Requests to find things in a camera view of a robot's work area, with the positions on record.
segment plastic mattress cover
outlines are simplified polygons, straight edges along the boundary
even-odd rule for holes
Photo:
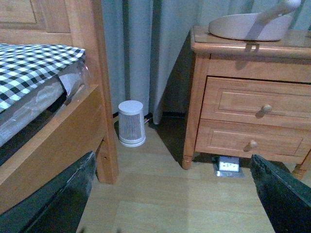
[[[84,62],[77,61],[2,112],[0,114],[0,147],[51,106],[64,92],[70,100],[85,84],[84,80],[88,75]]]

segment black and white checkered fabric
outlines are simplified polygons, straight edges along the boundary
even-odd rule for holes
[[[0,44],[0,113],[84,58],[84,49],[65,45]]]

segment black object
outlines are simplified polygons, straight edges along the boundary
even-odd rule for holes
[[[91,192],[95,169],[95,154],[89,152],[4,212],[0,216],[0,232],[75,233]]]
[[[252,155],[251,172],[275,232],[310,233],[311,188],[259,155]]]

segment wooden floor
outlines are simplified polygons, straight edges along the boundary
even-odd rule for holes
[[[181,119],[146,124],[146,135],[146,142],[137,148],[117,142],[118,181],[115,185],[94,181],[77,232],[274,232],[247,166],[242,168],[243,179],[219,178],[213,174],[210,157],[198,156],[201,162],[183,170],[175,161],[182,156]],[[303,182],[311,186],[310,173]]]

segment white space heater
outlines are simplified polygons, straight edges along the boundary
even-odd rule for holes
[[[126,147],[138,147],[146,141],[142,108],[136,100],[119,104],[119,140]]]

